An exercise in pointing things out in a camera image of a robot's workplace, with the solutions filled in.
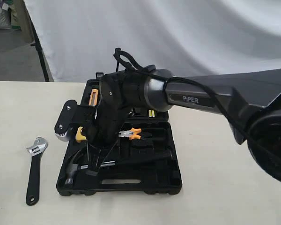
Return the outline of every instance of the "robotic arm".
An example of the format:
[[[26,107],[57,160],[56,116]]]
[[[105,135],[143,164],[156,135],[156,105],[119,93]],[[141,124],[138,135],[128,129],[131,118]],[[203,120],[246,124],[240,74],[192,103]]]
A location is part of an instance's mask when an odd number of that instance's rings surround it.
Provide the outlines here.
[[[154,65],[141,67],[121,49],[116,49],[114,57],[126,69],[102,77],[101,100],[83,130],[94,175],[134,107],[164,112],[178,105],[223,114],[235,141],[247,140],[256,162],[281,181],[281,69],[178,78]]]

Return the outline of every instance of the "tool case compartment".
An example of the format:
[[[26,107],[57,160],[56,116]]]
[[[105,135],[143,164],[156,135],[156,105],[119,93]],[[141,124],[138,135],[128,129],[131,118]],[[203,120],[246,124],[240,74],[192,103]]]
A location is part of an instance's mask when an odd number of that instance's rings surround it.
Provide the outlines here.
[[[88,105],[92,89],[99,89],[98,80],[88,80],[81,105]],[[58,192],[63,196],[93,195],[98,191],[144,191],[147,194],[178,194],[182,187],[182,180],[171,127],[167,122],[168,113],[157,114],[155,119],[149,120],[147,111],[146,109],[146,113],[139,116],[139,119],[128,119],[122,127],[122,130],[141,128],[141,139],[129,140],[126,137],[119,137],[105,162],[113,160],[131,162],[139,158],[152,158],[154,160],[139,164],[129,163],[100,168],[97,176],[88,175],[88,170],[79,170],[73,184],[65,184],[66,170],[71,157],[80,149],[86,148],[85,141],[77,143],[75,139],[71,139],[56,184]],[[76,163],[87,164],[86,154],[80,157]]]

